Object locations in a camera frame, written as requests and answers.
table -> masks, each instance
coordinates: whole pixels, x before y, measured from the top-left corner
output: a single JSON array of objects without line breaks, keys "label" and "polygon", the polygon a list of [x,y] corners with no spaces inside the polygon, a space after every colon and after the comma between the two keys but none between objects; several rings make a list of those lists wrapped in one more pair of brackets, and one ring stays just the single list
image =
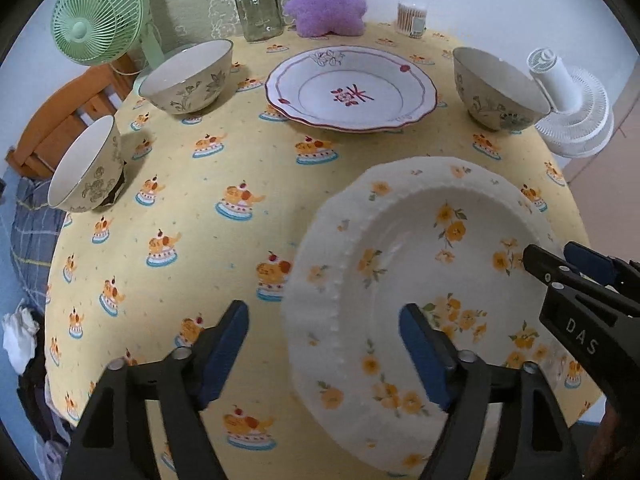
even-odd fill
[{"label": "table", "polygon": [[[203,412],[229,478],[386,478],[335,444],[293,392],[278,309],[284,278],[258,278],[263,264],[277,257],[286,274],[321,204],[371,166],[416,155],[453,155],[501,174],[544,210],[561,244],[588,244],[587,235],[535,129],[491,133],[466,113],[453,78],[454,38],[427,31],[413,40],[381,23],[360,38],[312,40],[288,30],[274,41],[234,40],[230,81],[203,114],[170,116],[135,94],[117,112],[127,187],[110,209],[67,219],[51,266],[46,333],[53,400],[78,420],[109,361],[123,355],[130,364],[155,361],[190,345],[238,298],[250,308],[251,328],[221,399]],[[416,62],[438,89],[438,107],[401,132],[351,135],[283,120],[267,106],[262,84],[278,63],[346,43]],[[316,140],[330,142],[337,157],[297,163],[296,146]],[[487,140],[497,156],[482,149]],[[599,391],[570,356],[560,382],[557,394],[573,422]],[[162,477],[174,478],[156,403],[149,412]],[[228,440],[230,416],[247,432],[259,429],[247,449]],[[405,472],[418,474],[419,463]]]}]

white wall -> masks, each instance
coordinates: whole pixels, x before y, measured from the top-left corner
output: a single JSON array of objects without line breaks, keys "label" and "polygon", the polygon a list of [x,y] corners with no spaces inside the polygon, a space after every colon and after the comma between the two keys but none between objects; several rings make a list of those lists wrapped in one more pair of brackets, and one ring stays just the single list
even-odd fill
[{"label": "white wall", "polygon": [[[527,54],[556,49],[568,64],[593,72],[612,101],[618,98],[638,54],[601,0],[422,0],[428,25],[488,50],[526,71]],[[398,0],[368,0],[367,20],[390,22]],[[49,33],[55,0],[45,0],[0,66],[0,174],[4,154],[31,116],[85,68],[60,54]]]}]

bowl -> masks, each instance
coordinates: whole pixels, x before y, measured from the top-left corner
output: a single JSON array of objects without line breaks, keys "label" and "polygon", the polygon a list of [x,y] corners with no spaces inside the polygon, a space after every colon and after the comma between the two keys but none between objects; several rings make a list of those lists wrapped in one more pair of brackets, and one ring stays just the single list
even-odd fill
[{"label": "bowl", "polygon": [[523,130],[551,112],[533,79],[488,52],[455,48],[453,69],[466,109],[491,130]]},{"label": "bowl", "polygon": [[178,52],[146,77],[138,94],[173,115],[201,110],[222,92],[233,48],[231,40],[213,40]]},{"label": "bowl", "polygon": [[113,116],[91,124],[58,164],[49,186],[49,205],[71,213],[98,207],[122,175],[120,146],[120,132]]}]

scalloped plate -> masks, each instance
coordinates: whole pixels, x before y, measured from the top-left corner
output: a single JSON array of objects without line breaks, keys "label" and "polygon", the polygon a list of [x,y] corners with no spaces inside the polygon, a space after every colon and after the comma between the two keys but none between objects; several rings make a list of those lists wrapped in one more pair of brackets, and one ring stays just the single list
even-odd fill
[{"label": "scalloped plate", "polygon": [[289,119],[342,132],[401,128],[438,102],[433,82],[412,62],[362,46],[302,52],[278,65],[265,86],[267,100]]},{"label": "scalloped plate", "polygon": [[[561,255],[515,186],[456,158],[377,166],[326,202],[282,312],[294,386],[338,444],[394,475],[419,474],[433,450],[446,414],[399,336],[406,303],[458,348],[491,364],[537,361],[554,386],[561,347],[538,320],[546,287],[522,268],[531,243]],[[490,431],[497,420],[493,410]]]}]

glass jar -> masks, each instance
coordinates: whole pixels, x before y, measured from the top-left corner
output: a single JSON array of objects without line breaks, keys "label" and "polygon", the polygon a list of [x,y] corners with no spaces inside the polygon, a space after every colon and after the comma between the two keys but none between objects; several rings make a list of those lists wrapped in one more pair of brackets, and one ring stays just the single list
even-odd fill
[{"label": "glass jar", "polygon": [[282,34],[284,21],[278,0],[236,0],[247,41],[263,41]]}]

